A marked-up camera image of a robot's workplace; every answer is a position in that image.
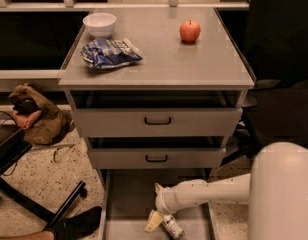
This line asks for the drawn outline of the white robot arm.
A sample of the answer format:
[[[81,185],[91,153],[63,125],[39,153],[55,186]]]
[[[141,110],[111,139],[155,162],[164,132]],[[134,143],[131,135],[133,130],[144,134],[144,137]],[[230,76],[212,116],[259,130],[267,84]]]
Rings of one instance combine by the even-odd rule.
[[[155,192],[147,232],[180,210],[214,201],[249,206],[248,240],[308,240],[308,149],[294,143],[265,146],[247,174],[211,183],[156,184]]]

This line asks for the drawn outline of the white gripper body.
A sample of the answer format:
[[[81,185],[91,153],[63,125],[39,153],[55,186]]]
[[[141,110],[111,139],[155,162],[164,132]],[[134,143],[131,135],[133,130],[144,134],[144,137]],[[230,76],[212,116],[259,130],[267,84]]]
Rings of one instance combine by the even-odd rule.
[[[176,213],[179,207],[177,206],[175,190],[171,187],[164,187],[159,194],[156,194],[155,207],[164,215]]]

